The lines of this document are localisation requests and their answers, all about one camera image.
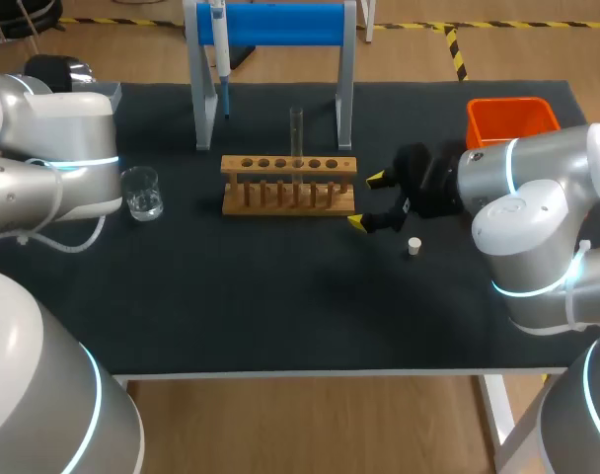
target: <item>black table mat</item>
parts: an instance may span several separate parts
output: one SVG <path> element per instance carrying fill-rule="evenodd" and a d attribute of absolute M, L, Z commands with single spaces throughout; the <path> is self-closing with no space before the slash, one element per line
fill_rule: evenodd
<path fill-rule="evenodd" d="M 0 242 L 0 273 L 45 304 L 111 373 L 320 369 L 491 369 L 570 365 L 599 335 L 523 334 L 490 284 L 470 219 L 420 220 L 365 235 L 345 218 L 222 217 L 222 154 L 288 154 L 292 105 L 304 108 L 305 155 L 335 155 L 335 86 L 232 85 L 209 152 L 195 153 L 187 85 L 124 85 L 116 114 L 122 169 L 153 166 L 165 212 L 136 224 L 126 204 L 98 242 L 65 255 Z M 363 180 L 399 145 L 440 152 L 464 140 L 476 97 L 539 96 L 561 126 L 584 123 L 565 82 L 358 84 L 353 150 L 357 209 L 395 190 Z M 84 241 L 94 222 L 52 224 Z M 581 235 L 600 246 L 600 206 Z M 402 256 L 410 237 L 415 259 Z"/>

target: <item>orange container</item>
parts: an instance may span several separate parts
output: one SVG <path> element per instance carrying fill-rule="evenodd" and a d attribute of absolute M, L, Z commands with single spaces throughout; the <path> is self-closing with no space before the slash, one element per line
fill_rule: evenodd
<path fill-rule="evenodd" d="M 470 150 L 561 129 L 550 104 L 539 97 L 474 99 L 467 116 Z"/>

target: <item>wooden floor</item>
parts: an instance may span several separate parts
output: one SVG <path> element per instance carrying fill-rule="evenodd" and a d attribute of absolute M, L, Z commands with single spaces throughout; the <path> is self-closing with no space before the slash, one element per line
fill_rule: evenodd
<path fill-rule="evenodd" d="M 180 0 L 147 6 L 64 0 L 66 17 L 183 20 Z M 377 0 L 378 23 L 600 21 L 600 0 Z M 100 79 L 188 82 L 177 30 L 69 25 L 44 52 L 89 62 Z M 460 30 L 471 80 L 566 79 L 600 120 L 600 30 Z M 335 81 L 330 48 L 259 48 L 235 82 Z M 20 70 L 21 43 L 0 45 L 0 72 Z M 359 42 L 357 81 L 455 81 L 444 35 L 377 31 Z M 541 386 L 507 376 L 515 418 Z M 492 472 L 482 401 L 470 377 L 305 378 L 142 382 L 130 389 L 147 440 L 145 474 Z M 536 464 L 526 472 L 543 472 Z"/>

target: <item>glass test tube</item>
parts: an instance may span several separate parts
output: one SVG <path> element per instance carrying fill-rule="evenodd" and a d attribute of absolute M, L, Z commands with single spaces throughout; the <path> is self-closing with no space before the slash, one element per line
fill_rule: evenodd
<path fill-rule="evenodd" d="M 291 130 L 291 166 L 302 167 L 302 108 L 292 107 L 289 110 Z M 302 175 L 291 175 L 291 183 L 302 185 Z"/>

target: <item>yellow black tape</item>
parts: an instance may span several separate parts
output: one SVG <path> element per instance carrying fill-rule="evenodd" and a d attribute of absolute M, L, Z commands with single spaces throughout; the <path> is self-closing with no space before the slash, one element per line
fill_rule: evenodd
<path fill-rule="evenodd" d="M 376 23 L 375 30 L 420 30 L 444 28 L 591 28 L 600 29 L 600 22 L 413 22 L 413 23 Z M 357 25 L 358 30 L 364 30 L 363 25 Z"/>
<path fill-rule="evenodd" d="M 59 22 L 82 25 L 133 25 L 137 27 L 183 28 L 183 23 L 158 20 L 131 20 L 124 18 L 60 18 Z M 375 30 L 423 30 L 444 28 L 593 28 L 600 29 L 600 22 L 412 22 L 412 23 L 377 23 Z"/>
<path fill-rule="evenodd" d="M 459 81 L 468 81 L 469 75 L 467 74 L 467 68 L 465 67 L 465 61 L 462 58 L 462 52 L 458 47 L 458 39 L 456 37 L 456 29 L 451 27 L 445 27 L 445 37 L 447 38 L 447 45 L 449 46 L 449 52 L 451 52 L 451 58 L 454 61 L 454 68 L 456 69 L 456 75 Z"/>
<path fill-rule="evenodd" d="M 60 23 L 79 25 L 132 25 L 136 27 L 183 28 L 184 24 L 156 20 L 128 20 L 124 18 L 60 18 Z"/>

